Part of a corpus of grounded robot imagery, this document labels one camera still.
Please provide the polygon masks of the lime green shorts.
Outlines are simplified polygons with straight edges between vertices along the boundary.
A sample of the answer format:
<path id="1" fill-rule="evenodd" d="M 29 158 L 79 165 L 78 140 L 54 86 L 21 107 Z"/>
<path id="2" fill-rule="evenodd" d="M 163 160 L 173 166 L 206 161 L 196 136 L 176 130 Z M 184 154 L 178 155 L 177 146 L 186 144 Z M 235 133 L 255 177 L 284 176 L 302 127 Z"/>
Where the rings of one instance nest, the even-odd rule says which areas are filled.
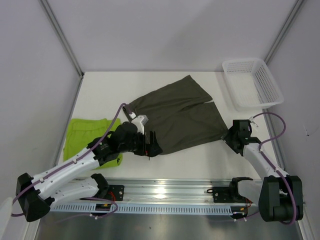
<path id="1" fill-rule="evenodd" d="M 106 118 L 100 120 L 71 119 L 66 133 L 63 161 L 74 157 L 94 139 L 101 138 L 111 123 L 112 120 Z"/>

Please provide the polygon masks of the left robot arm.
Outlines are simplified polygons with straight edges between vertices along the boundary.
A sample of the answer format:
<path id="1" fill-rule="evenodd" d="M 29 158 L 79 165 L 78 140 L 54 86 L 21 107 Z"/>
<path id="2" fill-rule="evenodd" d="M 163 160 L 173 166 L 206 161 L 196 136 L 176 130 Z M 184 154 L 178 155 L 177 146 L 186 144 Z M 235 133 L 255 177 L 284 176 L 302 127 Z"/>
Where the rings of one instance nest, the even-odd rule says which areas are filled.
<path id="1" fill-rule="evenodd" d="M 20 175 L 14 201 L 19 203 L 27 222 L 39 220 L 55 206 L 73 200 L 105 199 L 113 204 L 113 199 L 108 196 L 110 185 L 102 174 L 94 173 L 82 181 L 71 181 L 81 173 L 117 160 L 122 153 L 153 158 L 162 152 L 154 131 L 146 137 L 143 127 L 124 122 L 114 131 L 95 138 L 64 163 L 34 176 Z"/>

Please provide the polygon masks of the dark olive shorts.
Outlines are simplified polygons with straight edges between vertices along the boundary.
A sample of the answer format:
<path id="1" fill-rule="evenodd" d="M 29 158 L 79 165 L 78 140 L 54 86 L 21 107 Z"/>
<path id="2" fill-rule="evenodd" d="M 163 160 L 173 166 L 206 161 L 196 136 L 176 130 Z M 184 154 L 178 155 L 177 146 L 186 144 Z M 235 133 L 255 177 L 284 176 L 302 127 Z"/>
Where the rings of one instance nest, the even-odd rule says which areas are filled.
<path id="1" fill-rule="evenodd" d="M 190 76 L 143 95 L 123 108 L 145 115 L 145 133 L 155 132 L 163 155 L 218 141 L 228 128 L 213 98 Z"/>

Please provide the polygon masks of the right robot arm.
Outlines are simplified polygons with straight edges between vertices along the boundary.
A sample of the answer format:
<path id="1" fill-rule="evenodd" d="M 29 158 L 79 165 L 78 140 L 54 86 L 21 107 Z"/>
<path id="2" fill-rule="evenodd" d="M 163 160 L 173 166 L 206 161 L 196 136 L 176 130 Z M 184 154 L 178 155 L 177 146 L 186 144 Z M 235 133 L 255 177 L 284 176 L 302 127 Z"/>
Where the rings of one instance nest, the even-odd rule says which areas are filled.
<path id="1" fill-rule="evenodd" d="M 248 119 L 237 119 L 222 137 L 225 143 L 245 158 L 258 173 L 262 182 L 250 177 L 232 178 L 228 196 L 234 202 L 243 198 L 258 206 L 266 222 L 292 224 L 303 219 L 303 184 L 296 175 L 289 175 L 275 165 L 262 148 L 262 142 L 252 136 Z"/>

